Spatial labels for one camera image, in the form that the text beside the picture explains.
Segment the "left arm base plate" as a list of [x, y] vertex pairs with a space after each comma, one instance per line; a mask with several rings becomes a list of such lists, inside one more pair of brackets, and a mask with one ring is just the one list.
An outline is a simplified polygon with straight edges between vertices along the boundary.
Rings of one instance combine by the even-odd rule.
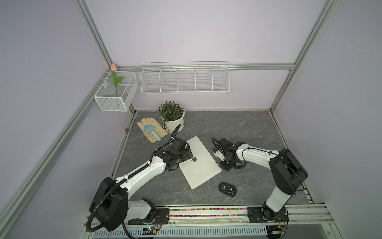
[[145, 219], [129, 220], [129, 225], [167, 225], [170, 219], [169, 208], [157, 208], [149, 213]]

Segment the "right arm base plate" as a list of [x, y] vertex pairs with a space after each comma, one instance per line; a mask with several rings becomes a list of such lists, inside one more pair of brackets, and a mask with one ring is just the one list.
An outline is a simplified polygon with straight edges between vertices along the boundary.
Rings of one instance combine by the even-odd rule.
[[282, 207], [278, 212], [260, 206], [248, 207], [247, 213], [250, 223], [289, 222], [288, 213], [285, 207]]

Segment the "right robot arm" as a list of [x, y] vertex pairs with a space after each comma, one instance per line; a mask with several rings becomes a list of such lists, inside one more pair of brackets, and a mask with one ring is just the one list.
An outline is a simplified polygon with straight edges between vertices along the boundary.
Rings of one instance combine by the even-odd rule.
[[247, 208], [251, 223], [272, 223], [278, 219], [289, 222], [286, 203], [299, 191], [304, 189], [303, 183], [308, 173], [289, 149], [279, 151], [265, 150], [250, 146], [243, 142], [231, 143], [223, 138], [214, 144], [214, 154], [222, 161], [220, 166], [229, 171], [233, 168], [243, 169], [251, 162], [269, 169], [272, 173], [275, 187], [265, 203]]

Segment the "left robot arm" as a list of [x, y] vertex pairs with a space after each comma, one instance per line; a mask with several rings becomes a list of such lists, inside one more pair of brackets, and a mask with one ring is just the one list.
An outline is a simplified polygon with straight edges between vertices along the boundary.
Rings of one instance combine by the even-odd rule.
[[124, 226], [125, 220], [140, 220], [144, 224], [155, 222], [156, 206], [148, 199], [131, 201], [131, 196], [144, 184], [165, 171], [179, 168], [180, 163], [193, 158], [188, 142], [177, 137], [178, 125], [169, 141], [153, 150], [150, 158], [132, 172], [116, 179], [105, 178], [89, 208], [86, 231], [95, 232], [105, 228], [109, 232]]

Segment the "black wireless mouse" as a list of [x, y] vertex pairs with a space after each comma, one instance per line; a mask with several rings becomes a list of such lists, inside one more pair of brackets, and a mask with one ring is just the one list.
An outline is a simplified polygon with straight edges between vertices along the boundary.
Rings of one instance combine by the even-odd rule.
[[237, 194], [237, 188], [229, 183], [222, 182], [218, 187], [219, 191], [229, 197], [235, 197]]

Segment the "silver laptop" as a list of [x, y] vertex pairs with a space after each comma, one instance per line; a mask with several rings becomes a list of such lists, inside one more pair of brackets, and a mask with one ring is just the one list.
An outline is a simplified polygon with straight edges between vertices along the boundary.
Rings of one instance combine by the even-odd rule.
[[180, 163], [180, 169], [190, 188], [194, 190], [221, 173], [222, 169], [197, 136], [187, 140], [187, 142], [190, 145], [193, 158]]

